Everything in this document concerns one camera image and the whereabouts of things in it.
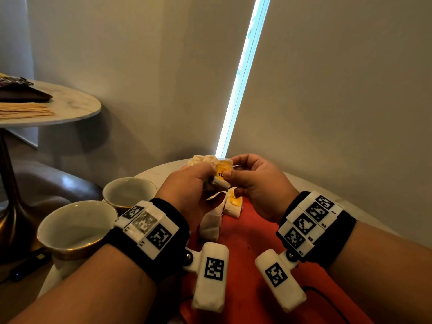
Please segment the plain white tea bag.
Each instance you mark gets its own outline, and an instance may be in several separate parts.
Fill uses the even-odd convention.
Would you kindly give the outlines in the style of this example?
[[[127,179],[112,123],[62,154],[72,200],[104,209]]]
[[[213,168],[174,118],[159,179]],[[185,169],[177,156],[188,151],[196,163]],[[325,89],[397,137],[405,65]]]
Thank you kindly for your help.
[[[202,218],[199,226],[199,236],[203,241],[216,243],[219,239],[219,232],[222,225],[222,215],[226,203],[226,192],[220,192],[219,195],[224,196],[224,200],[218,207],[206,213]]]

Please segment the person's left hand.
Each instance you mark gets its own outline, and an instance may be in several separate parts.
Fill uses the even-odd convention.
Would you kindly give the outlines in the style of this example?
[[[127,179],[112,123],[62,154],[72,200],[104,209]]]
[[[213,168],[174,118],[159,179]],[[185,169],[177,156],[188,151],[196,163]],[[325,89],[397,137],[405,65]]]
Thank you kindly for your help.
[[[195,230],[203,218],[197,214],[197,204],[204,192],[203,184],[215,173],[215,168],[208,163],[186,166],[167,177],[156,197],[175,207],[186,219],[190,229]]]

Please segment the black wristband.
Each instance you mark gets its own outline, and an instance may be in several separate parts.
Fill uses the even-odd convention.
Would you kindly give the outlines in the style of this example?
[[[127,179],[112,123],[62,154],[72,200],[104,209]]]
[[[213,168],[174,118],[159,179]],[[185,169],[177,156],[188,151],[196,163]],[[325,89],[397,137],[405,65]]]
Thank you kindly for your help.
[[[133,240],[115,226],[105,235],[103,241],[131,259],[154,282],[160,283],[163,279],[182,270],[183,258],[186,255],[185,247],[190,237],[189,225],[181,213],[167,201],[153,198],[149,202],[163,211],[179,227],[179,231],[155,260],[152,261],[146,256]]]
[[[279,223],[279,228],[284,223],[288,211],[293,210],[294,207],[297,206],[300,201],[305,199],[309,193],[311,192],[300,192],[299,196],[294,199],[286,210],[284,218]],[[316,263],[323,268],[327,268],[336,260],[343,250],[356,223],[357,220],[343,209],[336,221],[329,227],[322,237],[318,238],[314,248],[304,258],[298,258],[291,248],[286,248],[286,245],[283,245],[286,248],[287,253],[291,255],[288,256],[291,261],[300,261],[302,263],[311,262]]]

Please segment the grey roller blind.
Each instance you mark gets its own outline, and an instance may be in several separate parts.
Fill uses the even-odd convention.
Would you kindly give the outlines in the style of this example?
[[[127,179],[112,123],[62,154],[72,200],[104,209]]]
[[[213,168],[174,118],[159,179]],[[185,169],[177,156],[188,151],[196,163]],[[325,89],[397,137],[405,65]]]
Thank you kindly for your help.
[[[162,163],[215,154],[256,0],[164,0]]]
[[[432,248],[432,0],[271,0],[227,156]]]

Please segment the person's right forearm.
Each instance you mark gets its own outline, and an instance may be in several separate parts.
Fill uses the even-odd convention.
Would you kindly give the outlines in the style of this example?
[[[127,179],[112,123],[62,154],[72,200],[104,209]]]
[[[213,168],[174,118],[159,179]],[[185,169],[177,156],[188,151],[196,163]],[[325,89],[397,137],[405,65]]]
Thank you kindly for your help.
[[[326,271],[375,324],[432,324],[432,249],[357,222]]]

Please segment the dark brown tray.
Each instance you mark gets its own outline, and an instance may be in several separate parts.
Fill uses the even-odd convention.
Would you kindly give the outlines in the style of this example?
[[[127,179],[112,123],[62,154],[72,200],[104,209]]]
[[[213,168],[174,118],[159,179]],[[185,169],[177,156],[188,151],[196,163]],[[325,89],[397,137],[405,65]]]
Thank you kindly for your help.
[[[46,103],[52,95],[28,85],[8,85],[0,87],[0,102],[6,103]]]

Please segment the bundle of wooden sticks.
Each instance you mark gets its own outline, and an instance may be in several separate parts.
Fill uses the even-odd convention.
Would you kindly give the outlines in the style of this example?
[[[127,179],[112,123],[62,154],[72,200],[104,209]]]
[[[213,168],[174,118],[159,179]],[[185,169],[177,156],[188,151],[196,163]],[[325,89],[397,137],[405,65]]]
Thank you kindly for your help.
[[[0,119],[25,119],[55,115],[45,103],[0,102]]]

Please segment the person's right hand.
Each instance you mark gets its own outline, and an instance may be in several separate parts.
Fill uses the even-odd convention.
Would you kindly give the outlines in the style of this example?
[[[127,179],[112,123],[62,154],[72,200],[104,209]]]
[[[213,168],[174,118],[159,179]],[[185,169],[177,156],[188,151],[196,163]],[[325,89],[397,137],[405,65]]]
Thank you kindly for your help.
[[[231,160],[233,169],[253,171],[253,185],[235,187],[235,196],[247,198],[259,216],[279,224],[300,192],[275,164],[256,154],[237,155]]]

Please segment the black device with blue light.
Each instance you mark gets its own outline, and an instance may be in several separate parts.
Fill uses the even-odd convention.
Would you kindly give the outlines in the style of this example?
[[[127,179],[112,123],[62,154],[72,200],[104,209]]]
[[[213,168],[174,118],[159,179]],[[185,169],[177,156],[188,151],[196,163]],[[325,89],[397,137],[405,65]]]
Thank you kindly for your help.
[[[28,259],[10,270],[8,279],[19,282],[51,261],[51,253],[46,248],[31,252]]]

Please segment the dark patterned packet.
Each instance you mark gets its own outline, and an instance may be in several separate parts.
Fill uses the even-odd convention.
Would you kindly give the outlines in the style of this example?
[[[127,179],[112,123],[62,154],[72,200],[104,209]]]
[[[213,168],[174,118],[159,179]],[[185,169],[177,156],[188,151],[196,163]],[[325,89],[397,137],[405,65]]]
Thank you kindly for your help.
[[[0,88],[14,85],[33,86],[34,83],[24,77],[8,76],[0,72]]]

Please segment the tea bag with yellow label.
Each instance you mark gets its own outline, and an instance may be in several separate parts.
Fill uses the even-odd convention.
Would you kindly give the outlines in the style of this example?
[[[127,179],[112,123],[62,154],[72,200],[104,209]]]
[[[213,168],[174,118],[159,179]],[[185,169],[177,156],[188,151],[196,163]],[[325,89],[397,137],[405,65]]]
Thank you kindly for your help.
[[[224,179],[224,172],[233,169],[233,161],[227,158],[218,159],[215,164],[216,174],[209,178],[209,184],[218,191],[228,191],[231,188],[230,183]]]
[[[226,193],[223,214],[233,218],[239,218],[243,207],[243,197],[235,196],[235,189],[235,187],[232,187]]]

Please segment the red table mat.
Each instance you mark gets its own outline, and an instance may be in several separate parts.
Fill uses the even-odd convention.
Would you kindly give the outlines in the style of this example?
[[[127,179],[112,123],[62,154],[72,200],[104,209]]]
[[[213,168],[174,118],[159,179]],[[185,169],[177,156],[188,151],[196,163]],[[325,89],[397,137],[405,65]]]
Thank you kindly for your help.
[[[308,290],[307,300],[285,313],[255,266],[255,259],[268,249],[284,250],[276,236],[278,225],[261,218],[244,199],[239,218],[222,216],[217,243],[229,249],[228,280],[222,313],[191,308],[183,301],[180,313],[188,324],[346,324],[342,316],[319,293]],[[300,263],[292,271],[301,287],[324,294],[350,324],[374,324],[348,295],[315,263]]]

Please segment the white cup with gold rim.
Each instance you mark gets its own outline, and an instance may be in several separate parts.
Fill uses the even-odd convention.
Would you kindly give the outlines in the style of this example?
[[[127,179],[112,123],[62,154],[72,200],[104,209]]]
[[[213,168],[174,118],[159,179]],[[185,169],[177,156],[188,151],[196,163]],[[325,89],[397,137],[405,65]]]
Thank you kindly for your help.
[[[103,201],[79,201],[51,212],[37,229],[37,240],[60,261],[90,257],[114,227],[118,213]]]
[[[156,195],[157,187],[153,182],[137,177],[113,180],[105,185],[102,196],[106,203],[114,207],[120,216],[139,201],[150,201]]]

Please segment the grey sofa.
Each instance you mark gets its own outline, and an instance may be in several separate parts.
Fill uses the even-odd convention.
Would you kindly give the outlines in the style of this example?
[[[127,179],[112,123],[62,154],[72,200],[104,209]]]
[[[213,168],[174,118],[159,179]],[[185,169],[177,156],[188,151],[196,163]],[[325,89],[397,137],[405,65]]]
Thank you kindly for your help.
[[[103,199],[102,188],[97,184],[37,161],[17,159],[13,169],[20,195],[28,205]]]

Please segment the person's left forearm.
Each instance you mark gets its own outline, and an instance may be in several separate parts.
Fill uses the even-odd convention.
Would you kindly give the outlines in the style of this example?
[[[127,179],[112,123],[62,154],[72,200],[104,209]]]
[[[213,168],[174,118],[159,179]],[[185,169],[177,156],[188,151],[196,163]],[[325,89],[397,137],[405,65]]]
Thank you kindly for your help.
[[[143,324],[156,294],[140,267],[104,245],[9,324]]]

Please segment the round marble side table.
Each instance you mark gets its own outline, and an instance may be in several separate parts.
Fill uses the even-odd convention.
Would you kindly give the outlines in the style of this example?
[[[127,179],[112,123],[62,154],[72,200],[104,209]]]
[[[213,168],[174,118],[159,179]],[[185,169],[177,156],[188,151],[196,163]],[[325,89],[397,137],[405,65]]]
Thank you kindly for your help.
[[[36,231],[42,220],[62,203],[52,201],[28,205],[21,199],[18,183],[4,140],[7,128],[53,126],[91,118],[101,111],[101,103],[84,92],[59,85],[34,81],[34,87],[53,98],[46,104],[56,115],[25,119],[0,119],[0,177],[8,203],[0,209],[0,265],[23,260],[41,245]]]

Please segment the pile of white tea bags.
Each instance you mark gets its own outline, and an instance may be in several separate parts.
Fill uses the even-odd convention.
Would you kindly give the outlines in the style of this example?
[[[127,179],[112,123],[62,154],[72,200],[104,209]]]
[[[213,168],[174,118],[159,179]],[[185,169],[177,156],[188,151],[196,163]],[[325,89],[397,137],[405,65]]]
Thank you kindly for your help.
[[[191,167],[193,165],[199,163],[208,163],[212,165],[214,168],[220,163],[220,160],[214,155],[194,155],[187,163],[187,167]]]

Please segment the white marker plate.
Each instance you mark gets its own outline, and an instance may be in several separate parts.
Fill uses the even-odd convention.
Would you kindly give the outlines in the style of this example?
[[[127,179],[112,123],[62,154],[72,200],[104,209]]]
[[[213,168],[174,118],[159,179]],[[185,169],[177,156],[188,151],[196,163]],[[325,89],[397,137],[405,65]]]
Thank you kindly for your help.
[[[152,261],[168,245],[179,227],[149,201],[139,201],[114,221]]]
[[[313,191],[293,210],[288,211],[277,236],[298,258],[304,258],[342,211],[340,204],[320,192]]]

